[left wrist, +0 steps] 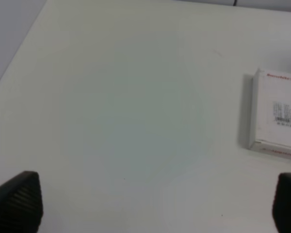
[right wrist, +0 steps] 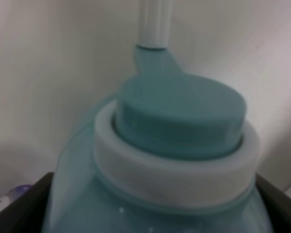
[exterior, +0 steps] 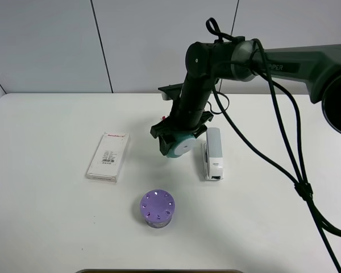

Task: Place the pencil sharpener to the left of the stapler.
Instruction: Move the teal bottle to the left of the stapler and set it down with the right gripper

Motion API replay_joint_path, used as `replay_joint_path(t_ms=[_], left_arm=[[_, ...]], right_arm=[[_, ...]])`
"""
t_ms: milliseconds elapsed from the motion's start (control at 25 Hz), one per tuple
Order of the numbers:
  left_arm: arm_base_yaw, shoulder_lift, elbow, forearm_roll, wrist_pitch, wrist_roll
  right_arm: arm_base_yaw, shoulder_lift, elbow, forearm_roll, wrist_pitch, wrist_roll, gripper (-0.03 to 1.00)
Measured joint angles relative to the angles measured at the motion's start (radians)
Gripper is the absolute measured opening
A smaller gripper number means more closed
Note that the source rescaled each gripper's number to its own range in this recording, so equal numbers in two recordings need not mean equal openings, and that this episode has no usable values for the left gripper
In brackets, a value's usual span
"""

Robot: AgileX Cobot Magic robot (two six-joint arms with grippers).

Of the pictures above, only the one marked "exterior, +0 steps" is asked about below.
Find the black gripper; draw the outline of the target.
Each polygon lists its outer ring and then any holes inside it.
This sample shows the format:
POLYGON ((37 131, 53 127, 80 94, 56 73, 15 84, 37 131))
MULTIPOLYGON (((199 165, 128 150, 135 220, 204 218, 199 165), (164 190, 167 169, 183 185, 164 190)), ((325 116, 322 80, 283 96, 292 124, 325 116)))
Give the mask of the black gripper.
POLYGON ((176 134, 192 134, 197 139, 207 131, 206 122, 212 119, 210 111, 172 110, 165 120, 151 127, 150 133, 159 139, 160 152, 167 156, 176 143, 176 134))

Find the dark green robot arm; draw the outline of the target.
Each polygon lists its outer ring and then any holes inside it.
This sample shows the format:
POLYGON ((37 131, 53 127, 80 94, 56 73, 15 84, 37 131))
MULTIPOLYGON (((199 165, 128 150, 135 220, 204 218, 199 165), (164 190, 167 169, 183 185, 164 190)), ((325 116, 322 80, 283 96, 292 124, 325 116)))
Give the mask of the dark green robot arm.
POLYGON ((302 82, 310 101, 321 103, 327 122, 341 133, 341 44, 261 50, 253 40, 193 43, 187 50, 187 74, 181 84, 161 88, 173 102, 169 117, 151 127, 163 155, 179 135, 198 137, 213 115, 205 110, 218 79, 248 82, 257 74, 302 82))

